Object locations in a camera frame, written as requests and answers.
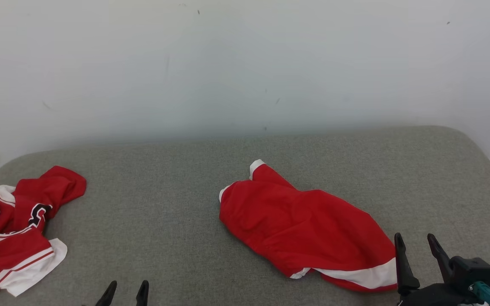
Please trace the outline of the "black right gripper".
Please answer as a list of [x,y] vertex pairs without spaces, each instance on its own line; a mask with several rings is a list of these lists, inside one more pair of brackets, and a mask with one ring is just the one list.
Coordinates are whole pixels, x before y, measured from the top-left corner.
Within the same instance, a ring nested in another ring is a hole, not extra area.
[[430,252],[436,258],[444,283],[434,283],[420,288],[419,280],[414,277],[410,263],[406,255],[406,245],[401,233],[394,236],[397,292],[401,295],[398,306],[473,306],[482,305],[484,300],[479,300],[471,294],[461,294],[446,283],[451,283],[453,266],[449,256],[438,242],[434,234],[427,235]]

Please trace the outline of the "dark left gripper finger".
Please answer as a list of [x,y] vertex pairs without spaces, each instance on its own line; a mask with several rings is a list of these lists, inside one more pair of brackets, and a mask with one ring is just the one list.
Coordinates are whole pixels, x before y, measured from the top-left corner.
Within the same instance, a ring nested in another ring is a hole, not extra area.
[[142,281],[138,293],[136,295],[136,306],[148,305],[148,293],[149,293],[149,282],[147,280],[144,280]]
[[117,281],[111,281],[101,298],[97,301],[95,306],[110,306],[114,298],[115,291],[117,289]]

